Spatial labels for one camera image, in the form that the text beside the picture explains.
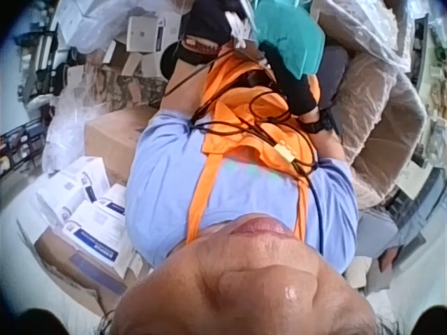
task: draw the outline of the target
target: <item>lips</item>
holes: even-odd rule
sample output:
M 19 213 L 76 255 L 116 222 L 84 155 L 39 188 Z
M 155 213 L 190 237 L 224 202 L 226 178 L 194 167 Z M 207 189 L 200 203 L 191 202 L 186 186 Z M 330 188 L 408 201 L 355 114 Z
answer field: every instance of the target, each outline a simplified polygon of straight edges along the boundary
M 247 222 L 237 226 L 231 232 L 231 234 L 246 235 L 258 235 L 262 233 L 273 233 L 283 237 L 294 237 L 293 232 L 281 221 L 268 216 L 251 218 Z

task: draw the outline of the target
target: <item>teal bag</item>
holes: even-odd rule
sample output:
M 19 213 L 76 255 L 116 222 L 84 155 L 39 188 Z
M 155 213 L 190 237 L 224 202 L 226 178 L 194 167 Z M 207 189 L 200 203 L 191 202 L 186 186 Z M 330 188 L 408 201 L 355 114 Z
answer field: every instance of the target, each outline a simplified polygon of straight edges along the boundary
M 255 1 L 256 40 L 279 50 L 287 69 L 298 79 L 317 73 L 325 34 L 309 13 L 294 0 Z

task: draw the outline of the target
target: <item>wire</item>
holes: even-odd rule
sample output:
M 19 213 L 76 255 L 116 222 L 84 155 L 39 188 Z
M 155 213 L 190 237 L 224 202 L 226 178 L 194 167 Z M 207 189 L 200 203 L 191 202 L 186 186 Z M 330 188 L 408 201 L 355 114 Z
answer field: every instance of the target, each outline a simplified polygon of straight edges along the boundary
M 192 74 L 190 74 L 188 77 L 184 78 L 181 82 L 179 82 L 177 85 L 175 85 L 172 89 L 170 89 L 167 93 L 165 93 L 165 95 L 163 96 L 164 98 L 166 96 L 171 95 L 172 93 L 174 93 L 174 91 L 177 91 L 182 85 L 186 84 L 186 82 L 188 82 L 189 80 L 191 80 L 191 78 L 193 78 L 194 76 L 196 76 L 197 74 L 199 74 L 200 72 L 202 72 L 203 70 L 205 70 L 206 68 L 208 68 L 209 66 L 211 66 L 212 64 L 214 64 L 216 61 L 224 58 L 225 56 L 228 56 L 230 53 L 232 53 L 234 50 L 229 50 L 227 52 L 224 52 L 223 54 L 219 55 L 216 59 L 213 59 L 211 62 L 206 63 L 204 65 L 202 65 L 200 68 L 198 68 L 197 70 L 195 70 L 194 72 L 192 72 Z
M 260 65 L 259 62 L 256 59 L 254 59 L 250 55 L 246 54 L 242 50 L 229 50 L 227 52 L 224 52 L 222 55 L 220 55 L 219 57 L 217 57 L 213 61 L 209 62 L 208 64 L 205 64 L 205 65 L 201 66 L 199 69 L 194 71 L 188 77 L 184 78 L 180 83 L 175 85 L 164 96 L 165 97 L 169 96 L 175 90 L 177 90 L 179 87 L 181 87 L 186 82 L 188 82 L 192 77 L 197 75 L 199 72 L 201 72 L 205 68 L 208 68 L 209 66 L 211 66 L 216 61 L 218 61 L 218 60 L 228 56 L 230 53 L 232 53 L 234 51 L 239 52 L 240 54 L 242 54 L 246 58 L 248 58 L 248 60 L 250 60 L 250 61 Z M 299 161 L 298 159 L 295 158 L 291 162 L 291 165 L 293 166 L 293 169 L 296 171 L 298 176 L 303 176 L 306 179 L 306 182 L 309 185 L 310 191 L 312 192 L 312 196 L 314 197 L 316 211 L 317 211 L 317 216 L 318 216 L 318 231 L 319 231 L 318 233 L 319 233 L 319 240 L 320 240 L 320 243 L 319 243 L 319 246 L 318 246 L 318 250 L 319 250 L 320 254 L 323 255 L 323 241 L 324 241 L 323 240 L 323 238 L 324 238 L 324 236 L 323 236 L 323 215 L 321 213 L 321 206 L 320 206 L 320 202 L 318 200 L 318 195 L 316 193 L 316 189 L 314 188 L 314 185 L 313 185 L 312 181 L 309 178 L 310 174 L 314 170 L 316 170 L 318 168 L 318 162 L 316 161 L 316 157 L 315 157 L 315 153 L 314 153 L 312 144 L 309 141 L 309 139 L 307 138 L 307 136 L 300 129 L 295 128 L 295 127 L 293 127 L 292 125 L 290 125 L 288 123 L 288 121 L 292 118 L 292 114 L 290 113 L 290 110 L 285 111 L 283 114 L 279 115 L 278 117 L 267 117 L 267 118 L 260 117 L 258 114 L 256 114 L 254 112 L 254 103 L 259 98 L 262 98 L 263 96 L 266 96 L 268 94 L 279 94 L 282 98 L 285 99 L 285 96 L 283 95 L 282 92 L 280 92 L 280 90 L 277 87 L 276 82 L 275 82 L 274 78 L 271 76 L 269 70 L 266 67 L 262 66 L 262 65 L 260 65 L 260 66 L 263 68 L 264 73 L 271 79 L 272 84 L 270 85 L 270 91 L 266 91 L 266 92 L 263 92 L 263 93 L 255 96 L 249 102 L 249 111 L 250 111 L 250 113 L 253 114 L 253 116 L 255 118 L 254 124 L 250 124 L 247 120 L 244 120 L 243 118 L 241 118 L 239 116 L 237 116 L 237 118 L 240 120 L 240 122 L 242 124 L 244 124 L 244 126 L 241 126 L 239 124 L 232 124 L 232 123 L 226 122 L 226 121 L 207 121 L 207 122 L 202 122 L 200 124 L 196 123 L 199 119 L 201 119 L 204 116 L 204 114 L 207 112 L 208 108 L 211 106 L 211 104 L 213 104 L 214 101 L 216 101 L 218 98 L 220 98 L 223 94 L 225 94 L 230 89 L 235 88 L 234 85 L 239 80 L 239 78 L 237 78 L 234 82 L 231 82 L 230 84 L 227 84 L 221 90 L 216 92 L 213 95 L 213 97 L 211 97 L 203 106 L 201 106 L 200 108 L 198 108 L 196 110 L 196 112 L 194 113 L 194 117 L 192 119 L 191 128 L 192 129 L 197 129 L 199 131 L 203 131 L 203 132 L 206 132 L 206 133 L 211 133 L 211 134 L 214 134 L 214 135 L 219 135 L 219 136 L 231 136 L 231 135 L 237 135 L 237 134 L 241 134 L 241 133 L 249 133 L 250 135 L 253 135 L 253 136 L 261 139 L 262 141 L 268 143 L 272 147 L 274 147 L 278 143 L 273 139 L 273 137 L 267 131 L 265 131 L 262 128 L 263 124 L 274 124 L 275 126 L 286 126 L 286 127 L 289 127 L 290 129 L 294 130 L 296 133 L 298 133 L 305 140 L 305 142 L 307 143 L 309 148 L 311 148 L 312 161 L 310 163 L 308 163 L 308 162 Z M 234 128 L 235 130 L 234 131 L 221 132 L 221 131 L 216 131 L 216 130 L 210 128 L 210 126 L 213 126 L 213 125 L 216 125 L 216 124 L 229 126 L 229 127 Z M 306 172 L 303 167 L 311 168 L 310 172 Z

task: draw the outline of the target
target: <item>hand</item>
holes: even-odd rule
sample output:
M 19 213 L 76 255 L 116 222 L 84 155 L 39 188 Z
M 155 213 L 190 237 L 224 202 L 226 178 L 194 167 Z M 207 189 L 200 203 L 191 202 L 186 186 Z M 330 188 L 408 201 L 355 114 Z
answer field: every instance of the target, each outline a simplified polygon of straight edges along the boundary
M 262 42 L 259 45 L 259 50 L 264 52 L 265 58 L 272 67 L 278 87 L 287 98 L 287 104 L 291 114 L 302 116 L 313 110 L 317 110 L 318 103 L 311 92 L 307 75 L 303 75 L 301 79 L 297 79 L 287 69 L 278 49 L 274 45 L 268 42 Z
M 186 25 L 186 35 L 216 43 L 219 47 L 230 41 L 231 28 L 225 12 L 246 15 L 239 0 L 196 0 Z

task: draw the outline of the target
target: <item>floor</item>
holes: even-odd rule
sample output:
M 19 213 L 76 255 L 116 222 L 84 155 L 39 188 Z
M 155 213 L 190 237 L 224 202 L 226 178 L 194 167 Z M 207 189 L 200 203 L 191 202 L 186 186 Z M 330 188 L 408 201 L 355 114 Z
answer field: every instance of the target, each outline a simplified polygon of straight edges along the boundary
M 52 311 L 71 334 L 93 334 L 100 318 L 64 293 L 39 267 L 19 236 L 17 221 L 32 242 L 46 228 L 35 208 L 34 193 L 45 185 L 47 176 L 30 174 L 10 188 L 17 195 L 11 201 L 3 193 L 0 216 L 0 286 L 14 313 L 28 308 Z M 398 320 L 410 330 L 428 306 L 447 304 L 446 273 L 447 212 L 438 211 L 423 234 L 426 245 L 417 250 L 402 266 L 387 291 L 368 297 L 376 313 L 389 321 Z

